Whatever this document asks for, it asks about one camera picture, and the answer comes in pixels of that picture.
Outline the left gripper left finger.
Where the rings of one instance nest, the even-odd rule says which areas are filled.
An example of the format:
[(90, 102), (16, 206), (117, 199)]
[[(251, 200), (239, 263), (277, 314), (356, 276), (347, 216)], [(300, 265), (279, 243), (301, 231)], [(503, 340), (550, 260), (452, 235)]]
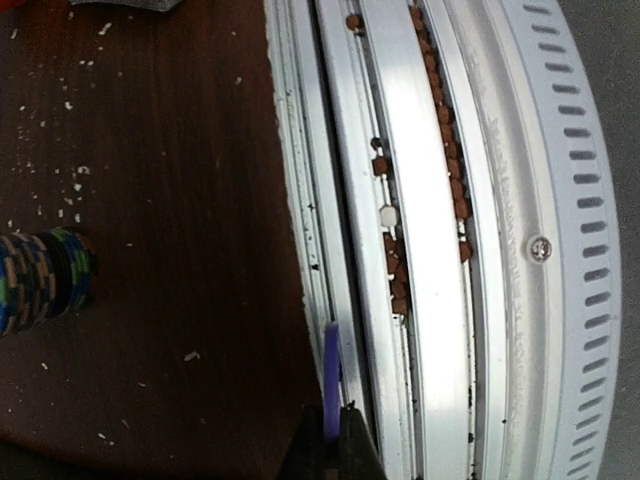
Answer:
[(322, 408), (318, 406), (305, 407), (279, 469), (280, 480), (323, 480), (326, 478), (323, 427)]

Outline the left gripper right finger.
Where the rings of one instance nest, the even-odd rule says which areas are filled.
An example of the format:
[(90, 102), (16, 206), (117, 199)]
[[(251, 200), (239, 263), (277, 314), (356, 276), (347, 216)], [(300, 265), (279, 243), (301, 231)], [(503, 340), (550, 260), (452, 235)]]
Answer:
[(338, 447), (338, 476), (340, 479), (387, 479), (363, 415), (353, 406), (341, 409)]

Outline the purple small blind button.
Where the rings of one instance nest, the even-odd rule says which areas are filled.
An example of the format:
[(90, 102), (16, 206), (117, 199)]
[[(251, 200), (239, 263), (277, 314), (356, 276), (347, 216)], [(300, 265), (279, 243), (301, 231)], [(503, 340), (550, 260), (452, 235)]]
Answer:
[(336, 322), (329, 323), (324, 331), (323, 353), (323, 435), (326, 443), (335, 442), (340, 436), (340, 338)]

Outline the poker chip stack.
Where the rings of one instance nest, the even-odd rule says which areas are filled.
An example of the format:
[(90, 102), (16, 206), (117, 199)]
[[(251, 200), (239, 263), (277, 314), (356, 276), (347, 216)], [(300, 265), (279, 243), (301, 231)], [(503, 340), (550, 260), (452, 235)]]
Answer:
[(74, 227), (1, 237), (1, 335), (15, 335), (95, 297), (99, 260), (88, 235)]

